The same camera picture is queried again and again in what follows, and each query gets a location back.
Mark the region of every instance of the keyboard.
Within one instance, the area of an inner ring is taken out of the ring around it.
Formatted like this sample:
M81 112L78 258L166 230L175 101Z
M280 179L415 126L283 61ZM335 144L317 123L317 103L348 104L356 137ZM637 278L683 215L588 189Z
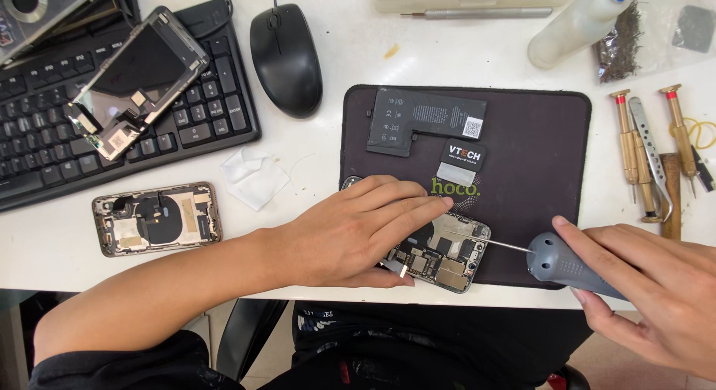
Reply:
M193 34L223 0L176 13ZM232 24L200 43L210 66L123 157L108 161L67 118L67 103L122 47L130 27L55 46L0 71L0 211L75 193L261 136Z

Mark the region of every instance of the computer mouse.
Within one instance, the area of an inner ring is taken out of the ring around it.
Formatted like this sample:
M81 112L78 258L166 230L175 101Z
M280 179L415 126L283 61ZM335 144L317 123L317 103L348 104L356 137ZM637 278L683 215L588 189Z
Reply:
M323 96L321 66L299 6L284 4L255 17L251 56L261 86L279 109L298 119L318 109Z

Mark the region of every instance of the disassembled iphone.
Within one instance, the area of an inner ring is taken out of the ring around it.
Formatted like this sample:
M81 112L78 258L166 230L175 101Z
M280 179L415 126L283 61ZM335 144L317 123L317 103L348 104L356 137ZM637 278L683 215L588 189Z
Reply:
M92 212L102 253L118 257L217 243L215 198L207 182L96 198Z
M343 184L346 189L359 182L350 176ZM390 249L381 264L391 271L427 281L455 293L465 293L485 255L490 228L478 221L447 212Z
M209 56L166 7L157 7L65 112L113 161L191 84Z

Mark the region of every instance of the wooden stick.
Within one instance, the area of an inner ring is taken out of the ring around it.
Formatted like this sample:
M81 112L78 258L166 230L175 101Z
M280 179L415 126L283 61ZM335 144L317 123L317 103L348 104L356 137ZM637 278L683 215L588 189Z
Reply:
M681 158L676 153L662 154L661 158L667 176L667 192L674 203L671 217L662 222L662 237L681 240ZM662 199L662 210L667 209L669 203Z

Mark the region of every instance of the hand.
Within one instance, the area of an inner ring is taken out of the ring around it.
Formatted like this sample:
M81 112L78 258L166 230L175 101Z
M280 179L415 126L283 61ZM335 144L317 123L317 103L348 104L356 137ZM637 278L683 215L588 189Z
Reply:
M635 324L599 296L574 290L589 327L653 364L716 381L716 248L624 224L582 232L555 217L553 225L644 316Z
M374 267L408 235L452 207L414 182L370 176L316 204L294 221L267 230L287 285L394 287L410 276Z

